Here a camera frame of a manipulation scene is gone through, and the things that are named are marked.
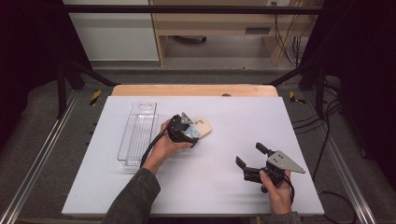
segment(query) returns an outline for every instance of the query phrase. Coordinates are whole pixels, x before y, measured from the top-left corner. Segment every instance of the transparent plastic tray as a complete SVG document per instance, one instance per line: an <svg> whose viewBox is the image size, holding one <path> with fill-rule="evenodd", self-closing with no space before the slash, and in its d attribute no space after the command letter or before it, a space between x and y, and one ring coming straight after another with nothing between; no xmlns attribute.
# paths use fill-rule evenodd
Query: transparent plastic tray
<svg viewBox="0 0 396 224"><path fill-rule="evenodd" d="M132 103L129 118L120 144L119 161L124 161L125 170L136 172L157 132L157 103Z"/></svg>

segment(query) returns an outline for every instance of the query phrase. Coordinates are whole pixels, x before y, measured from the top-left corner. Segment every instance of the white table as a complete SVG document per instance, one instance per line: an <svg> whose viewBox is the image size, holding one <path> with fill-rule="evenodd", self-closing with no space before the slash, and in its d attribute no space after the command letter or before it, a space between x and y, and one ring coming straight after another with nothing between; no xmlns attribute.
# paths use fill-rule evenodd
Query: white table
<svg viewBox="0 0 396 224"><path fill-rule="evenodd" d="M305 170L292 173L293 210L301 216L324 214L283 100L280 97L110 96L97 124L63 214L102 217L132 175L117 160L132 102L157 102L159 125L175 114L204 116L213 131L194 148L173 155L160 168L162 191L151 214L161 217L241 217L269 214L268 194L260 184L243 180L235 164L265 165L257 142L282 150Z"/></svg>

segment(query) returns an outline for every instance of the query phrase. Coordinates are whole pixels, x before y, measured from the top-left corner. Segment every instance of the gray floor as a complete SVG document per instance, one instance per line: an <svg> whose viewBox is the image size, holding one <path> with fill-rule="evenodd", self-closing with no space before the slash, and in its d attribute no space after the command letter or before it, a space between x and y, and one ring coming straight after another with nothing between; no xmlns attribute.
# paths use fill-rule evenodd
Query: gray floor
<svg viewBox="0 0 396 224"><path fill-rule="evenodd" d="M109 67L111 63L108 63L106 66L97 67L97 71L121 83L262 84L285 74L294 66L287 60L283 63L276 68L269 64L265 48L259 38L209 37L205 44L180 43L171 39L164 67L147 63L134 64L134 70L131 70L130 64L124 63L117 64L123 67L114 70L114 67ZM76 106L20 212L20 223L23 223L24 218L29 218L31 223L34 221L44 223L41 218L46 220L50 218L48 223L55 223L54 219L75 221L74 218L61 214L66 199L65 193L73 184L88 147L87 144L91 140L94 124L100 117L106 96L111 93L111 88L89 77L84 77L84 79L87 85L83 91L78 92ZM297 99L304 99L306 96L298 91L295 85L298 80L299 77L296 77L277 87L279 95L284 98L291 121L306 119L313 115L308 104L290 101L290 91L294 91ZM102 95L96 105L89 105L96 90L102 90ZM11 202L35 161L35 156L39 153L52 125L56 122L58 106L56 94L55 82L39 87L30 93L29 104L21 115L14 134L0 151L0 189L2 192L0 212L4 212ZM326 92L325 100L330 102L332 99L334 96ZM344 115L336 113L331 116L330 121L334 142L340 148L375 220L377 223L396 223L394 190L380 172L375 161L361 157L360 146ZM308 168L313 173L323 137L319 129L300 133L302 131L304 130L296 131L299 133L297 138ZM320 163L316 185L321 190L333 191L347 197L344 184L328 150L325 151ZM319 198L329 217L341 223L347 223L352 219L351 209L342 200L327 194L320 194ZM330 223L322 216L304 218L304 223L319 222Z"/></svg>

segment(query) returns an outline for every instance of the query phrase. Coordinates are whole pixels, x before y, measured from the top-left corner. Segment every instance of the white cabinet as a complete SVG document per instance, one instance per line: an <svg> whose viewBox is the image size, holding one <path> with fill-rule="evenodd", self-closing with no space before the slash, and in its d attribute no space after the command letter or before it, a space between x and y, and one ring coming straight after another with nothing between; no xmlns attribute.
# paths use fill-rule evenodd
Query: white cabinet
<svg viewBox="0 0 396 224"><path fill-rule="evenodd" d="M147 0L64 0L65 5L148 5ZM70 13L90 61L158 61L150 14Z"/></svg>

